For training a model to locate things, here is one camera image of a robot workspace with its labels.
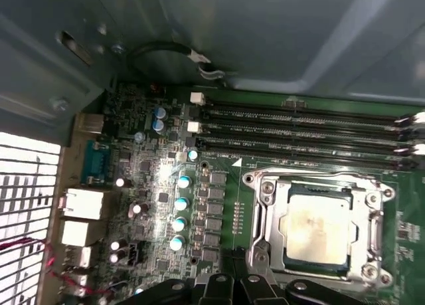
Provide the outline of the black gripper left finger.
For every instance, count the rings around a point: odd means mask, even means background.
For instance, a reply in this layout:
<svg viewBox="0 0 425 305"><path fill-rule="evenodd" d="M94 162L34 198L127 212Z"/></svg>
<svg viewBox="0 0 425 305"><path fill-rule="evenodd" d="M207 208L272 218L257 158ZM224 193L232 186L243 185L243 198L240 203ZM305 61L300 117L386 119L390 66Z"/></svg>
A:
<svg viewBox="0 0 425 305"><path fill-rule="evenodd" d="M220 253L220 272L200 274L194 280L169 279L126 299L126 304L232 304L234 251Z"/></svg>

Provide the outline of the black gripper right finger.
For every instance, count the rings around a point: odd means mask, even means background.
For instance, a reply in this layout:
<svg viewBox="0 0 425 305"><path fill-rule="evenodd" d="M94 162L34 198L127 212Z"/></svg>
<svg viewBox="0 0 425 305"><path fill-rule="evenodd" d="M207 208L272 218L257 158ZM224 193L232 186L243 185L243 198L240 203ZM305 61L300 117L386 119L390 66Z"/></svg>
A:
<svg viewBox="0 0 425 305"><path fill-rule="evenodd" d="M347 282L301 274L274 272L268 253L254 250L254 264L249 263L250 251L236 248L236 282L241 298L249 304L376 304L376 301L355 296L344 290Z"/></svg>

